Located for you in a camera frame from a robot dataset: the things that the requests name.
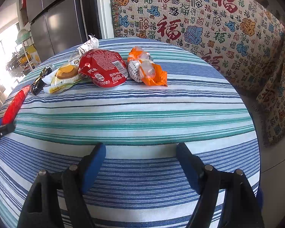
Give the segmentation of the yellow pastry wrapper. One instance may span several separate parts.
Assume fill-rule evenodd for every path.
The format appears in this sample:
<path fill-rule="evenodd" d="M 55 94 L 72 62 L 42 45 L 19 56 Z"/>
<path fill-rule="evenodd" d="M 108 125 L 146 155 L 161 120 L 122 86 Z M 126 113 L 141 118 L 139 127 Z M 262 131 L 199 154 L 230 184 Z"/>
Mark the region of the yellow pastry wrapper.
<path fill-rule="evenodd" d="M 42 78 L 46 84 L 43 90 L 47 94 L 57 94 L 70 89 L 81 81 L 82 76 L 78 73 L 79 67 L 73 63 L 67 63 Z"/>

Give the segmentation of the black gold snack wrapper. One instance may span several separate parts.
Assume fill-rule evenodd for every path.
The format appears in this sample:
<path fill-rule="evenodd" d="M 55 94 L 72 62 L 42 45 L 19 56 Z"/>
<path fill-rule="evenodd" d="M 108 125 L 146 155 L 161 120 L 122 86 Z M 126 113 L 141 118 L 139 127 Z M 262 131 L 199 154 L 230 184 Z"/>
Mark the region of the black gold snack wrapper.
<path fill-rule="evenodd" d="M 46 85 L 42 79 L 52 73 L 51 67 L 44 67 L 40 72 L 40 75 L 35 79 L 35 81 L 31 84 L 31 92 L 36 96 L 39 94 L 41 89 Z"/>

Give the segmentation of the small red wrapper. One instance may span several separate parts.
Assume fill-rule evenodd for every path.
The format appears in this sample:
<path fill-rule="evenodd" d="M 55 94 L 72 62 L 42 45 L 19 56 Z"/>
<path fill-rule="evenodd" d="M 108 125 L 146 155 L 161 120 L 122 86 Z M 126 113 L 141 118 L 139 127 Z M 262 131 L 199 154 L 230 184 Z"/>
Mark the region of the small red wrapper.
<path fill-rule="evenodd" d="M 31 89 L 30 85 L 25 86 L 15 95 L 14 99 L 9 104 L 9 107 L 7 108 L 2 118 L 3 125 L 13 123 L 30 89 Z"/>

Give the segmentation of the green shelf rack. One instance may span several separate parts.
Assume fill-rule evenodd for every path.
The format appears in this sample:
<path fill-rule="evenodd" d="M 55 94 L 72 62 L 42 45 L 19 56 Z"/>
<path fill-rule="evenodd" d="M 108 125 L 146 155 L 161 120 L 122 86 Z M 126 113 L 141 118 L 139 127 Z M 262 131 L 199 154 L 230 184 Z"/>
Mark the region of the green shelf rack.
<path fill-rule="evenodd" d="M 21 46 L 20 52 L 17 53 L 17 59 L 20 67 L 23 69 L 23 74 L 26 75 L 27 72 L 31 72 L 41 63 L 31 31 L 21 29 L 18 32 L 15 43 L 17 46 Z"/>

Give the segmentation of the red Coca-Cola wrapper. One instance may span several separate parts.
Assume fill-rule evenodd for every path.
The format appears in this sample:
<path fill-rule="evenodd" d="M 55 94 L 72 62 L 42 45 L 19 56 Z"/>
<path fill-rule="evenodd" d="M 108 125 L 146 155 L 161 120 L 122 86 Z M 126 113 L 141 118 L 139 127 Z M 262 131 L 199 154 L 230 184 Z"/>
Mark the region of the red Coca-Cola wrapper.
<path fill-rule="evenodd" d="M 90 77 L 101 88 L 114 88 L 126 82 L 127 64 L 119 53 L 100 48 L 91 49 L 79 62 L 78 73 Z"/>

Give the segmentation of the striped blue green tablecloth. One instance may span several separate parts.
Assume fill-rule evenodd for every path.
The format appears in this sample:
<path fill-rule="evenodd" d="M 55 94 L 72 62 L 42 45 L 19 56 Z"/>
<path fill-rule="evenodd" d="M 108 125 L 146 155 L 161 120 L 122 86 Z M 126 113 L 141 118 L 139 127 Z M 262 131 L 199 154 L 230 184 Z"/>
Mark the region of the striped blue green tablecloth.
<path fill-rule="evenodd" d="M 252 118 L 233 86 L 202 58 L 170 44 L 106 39 L 100 48 L 126 59 L 135 46 L 167 72 L 166 86 L 128 79 L 100 88 L 84 79 L 59 94 L 29 94 L 15 131 L 0 140 L 0 218 L 16 227 L 37 176 L 65 170 L 106 145 L 84 199 L 97 227 L 185 227 L 197 202 L 176 145 L 221 171 L 244 171 L 256 192 L 260 150 Z"/>

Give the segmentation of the stainless steel refrigerator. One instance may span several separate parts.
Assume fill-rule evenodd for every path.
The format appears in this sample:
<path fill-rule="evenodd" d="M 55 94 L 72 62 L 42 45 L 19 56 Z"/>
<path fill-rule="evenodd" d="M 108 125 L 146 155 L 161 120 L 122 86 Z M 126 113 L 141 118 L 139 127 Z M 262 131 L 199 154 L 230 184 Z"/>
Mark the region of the stainless steel refrigerator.
<path fill-rule="evenodd" d="M 25 4 L 41 61 L 86 41 L 80 0 L 25 0 Z"/>

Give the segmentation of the orange white wrapper ball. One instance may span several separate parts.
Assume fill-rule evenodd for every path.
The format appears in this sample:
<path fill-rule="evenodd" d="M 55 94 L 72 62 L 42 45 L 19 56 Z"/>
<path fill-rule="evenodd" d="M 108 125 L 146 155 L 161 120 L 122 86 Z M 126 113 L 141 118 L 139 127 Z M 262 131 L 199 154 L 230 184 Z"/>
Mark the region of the orange white wrapper ball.
<path fill-rule="evenodd" d="M 127 58 L 129 76 L 147 86 L 167 86 L 167 72 L 153 62 L 151 55 L 141 47 L 131 49 Z"/>

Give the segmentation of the patterned Chinese character blanket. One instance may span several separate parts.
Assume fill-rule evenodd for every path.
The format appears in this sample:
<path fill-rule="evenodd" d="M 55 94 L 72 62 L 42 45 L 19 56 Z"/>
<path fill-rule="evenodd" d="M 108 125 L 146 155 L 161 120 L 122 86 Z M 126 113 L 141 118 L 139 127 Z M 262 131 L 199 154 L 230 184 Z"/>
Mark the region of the patterned Chinese character blanket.
<path fill-rule="evenodd" d="M 116 37 L 179 46 L 260 109 L 264 143 L 285 135 L 285 27 L 255 0 L 111 0 Z"/>

